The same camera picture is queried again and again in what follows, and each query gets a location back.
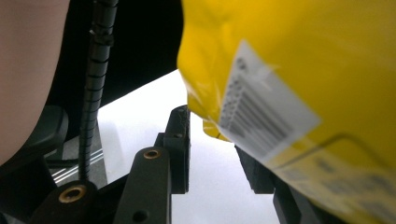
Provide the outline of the black rounded object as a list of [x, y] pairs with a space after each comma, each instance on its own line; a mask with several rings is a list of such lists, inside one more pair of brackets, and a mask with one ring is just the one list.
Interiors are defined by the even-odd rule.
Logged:
[[0, 167], [0, 202], [33, 201], [56, 188], [45, 156], [64, 145], [68, 116], [59, 106], [46, 106], [21, 149]]

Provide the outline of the yellow and green spout pouch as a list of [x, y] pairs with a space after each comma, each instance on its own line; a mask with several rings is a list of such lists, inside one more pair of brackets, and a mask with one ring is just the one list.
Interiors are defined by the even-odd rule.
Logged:
[[349, 224], [396, 224], [396, 0], [182, 0], [205, 132]]

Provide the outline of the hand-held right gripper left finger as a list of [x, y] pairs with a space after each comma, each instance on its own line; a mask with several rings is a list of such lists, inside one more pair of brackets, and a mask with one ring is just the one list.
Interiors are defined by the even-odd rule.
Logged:
[[158, 133], [154, 146], [168, 150], [172, 177], [172, 193], [189, 191], [191, 152], [191, 112], [186, 105], [174, 108], [163, 133]]

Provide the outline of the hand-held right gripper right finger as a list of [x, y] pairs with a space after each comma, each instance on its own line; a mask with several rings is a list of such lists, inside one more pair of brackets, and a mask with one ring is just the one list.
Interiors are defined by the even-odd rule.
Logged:
[[275, 187], [271, 180], [271, 172], [240, 147], [235, 149], [250, 188], [256, 194], [273, 194]]

